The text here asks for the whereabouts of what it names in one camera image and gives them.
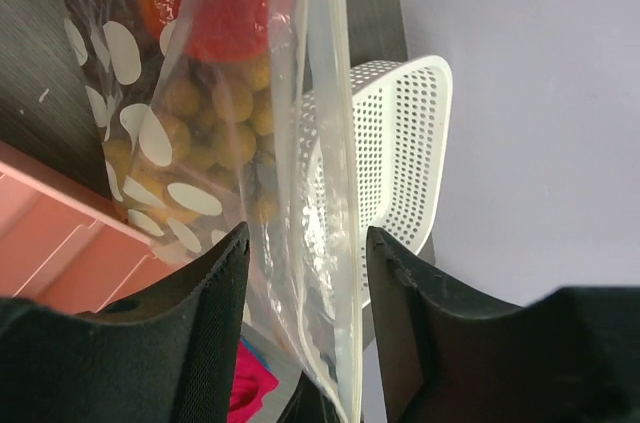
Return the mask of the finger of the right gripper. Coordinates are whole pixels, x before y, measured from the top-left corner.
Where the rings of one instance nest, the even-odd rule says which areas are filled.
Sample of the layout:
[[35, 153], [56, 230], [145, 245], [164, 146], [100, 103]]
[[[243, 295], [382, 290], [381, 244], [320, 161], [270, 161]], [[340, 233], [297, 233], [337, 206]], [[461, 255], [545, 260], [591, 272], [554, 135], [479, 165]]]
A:
[[302, 373], [278, 423], [340, 423], [334, 404]]

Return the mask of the clear polka dot zip bag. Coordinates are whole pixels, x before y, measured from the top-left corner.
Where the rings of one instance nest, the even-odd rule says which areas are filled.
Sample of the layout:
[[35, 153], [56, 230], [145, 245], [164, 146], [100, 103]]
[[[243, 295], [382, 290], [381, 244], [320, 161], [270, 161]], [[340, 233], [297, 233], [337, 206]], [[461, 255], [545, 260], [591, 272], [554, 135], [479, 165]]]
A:
[[346, 0], [63, 0], [112, 200], [183, 266], [246, 223], [245, 321], [361, 418]]

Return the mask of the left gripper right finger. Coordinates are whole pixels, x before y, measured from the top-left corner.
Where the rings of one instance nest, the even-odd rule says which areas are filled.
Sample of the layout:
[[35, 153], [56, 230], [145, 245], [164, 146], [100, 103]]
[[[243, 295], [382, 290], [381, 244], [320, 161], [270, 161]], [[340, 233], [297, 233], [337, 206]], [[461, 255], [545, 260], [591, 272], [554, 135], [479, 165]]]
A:
[[566, 287], [525, 307], [370, 228], [366, 262], [391, 422], [635, 422], [639, 291]]

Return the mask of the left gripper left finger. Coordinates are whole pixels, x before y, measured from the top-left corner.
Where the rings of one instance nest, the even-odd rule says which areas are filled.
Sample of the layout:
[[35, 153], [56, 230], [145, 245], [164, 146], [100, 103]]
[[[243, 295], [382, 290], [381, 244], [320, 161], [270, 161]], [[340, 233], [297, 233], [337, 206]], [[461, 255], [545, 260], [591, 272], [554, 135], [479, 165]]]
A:
[[223, 422], [248, 277], [236, 226], [205, 255], [103, 310], [1, 302], [5, 422]]

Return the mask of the fake yellow grape bunch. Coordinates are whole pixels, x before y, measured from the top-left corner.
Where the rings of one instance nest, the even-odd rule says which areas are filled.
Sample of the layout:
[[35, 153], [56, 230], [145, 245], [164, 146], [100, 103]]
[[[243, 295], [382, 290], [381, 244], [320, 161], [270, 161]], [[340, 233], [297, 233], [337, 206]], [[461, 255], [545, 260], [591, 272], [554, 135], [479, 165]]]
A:
[[133, 145], [111, 138], [106, 161], [129, 200], [134, 183], [153, 196], [143, 213], [157, 223], [190, 224], [205, 217], [199, 202], [186, 201], [194, 187], [219, 202], [240, 194], [238, 174], [258, 162], [275, 160], [269, 56], [221, 64], [195, 60], [163, 93], [159, 122], [171, 146], [172, 160], [158, 166]]

